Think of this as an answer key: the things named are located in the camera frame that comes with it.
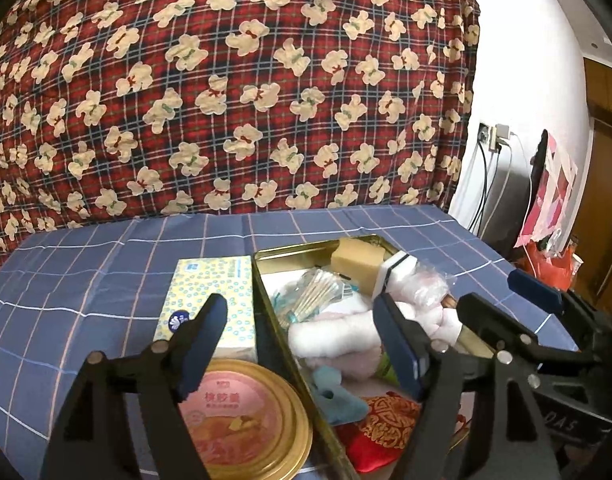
yellow patterned box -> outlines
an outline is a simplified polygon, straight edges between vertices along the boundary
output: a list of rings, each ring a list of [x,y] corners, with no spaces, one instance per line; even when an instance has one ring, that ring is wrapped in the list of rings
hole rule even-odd
[[[256,363],[250,256],[179,260],[153,340],[170,339],[214,292],[228,302],[228,321],[214,357]]]

plaid curtain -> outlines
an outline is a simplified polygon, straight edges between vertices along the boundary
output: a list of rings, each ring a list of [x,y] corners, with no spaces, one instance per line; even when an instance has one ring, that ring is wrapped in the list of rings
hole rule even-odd
[[[134,216],[448,208],[474,0],[18,0],[0,23],[0,265]]]

beige sponge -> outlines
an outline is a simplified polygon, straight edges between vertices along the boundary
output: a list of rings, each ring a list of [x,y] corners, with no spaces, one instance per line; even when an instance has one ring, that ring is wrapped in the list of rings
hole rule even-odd
[[[385,253],[383,247],[357,238],[342,238],[330,257],[330,267],[333,272],[348,276],[358,285],[359,292],[370,296]]]

gold lid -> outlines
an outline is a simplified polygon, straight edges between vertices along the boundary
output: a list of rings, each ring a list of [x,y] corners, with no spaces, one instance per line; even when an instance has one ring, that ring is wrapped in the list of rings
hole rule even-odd
[[[246,361],[215,359],[180,411],[211,478],[289,480],[312,427],[290,384]]]

red plastic bag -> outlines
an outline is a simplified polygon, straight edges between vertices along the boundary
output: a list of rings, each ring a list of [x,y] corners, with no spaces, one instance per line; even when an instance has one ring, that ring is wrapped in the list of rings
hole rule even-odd
[[[528,257],[519,260],[518,267],[531,276],[536,273],[535,277],[545,285],[568,290],[573,281],[573,250],[574,247],[569,246],[561,257],[549,258],[537,249],[535,242],[529,242],[526,245]]]

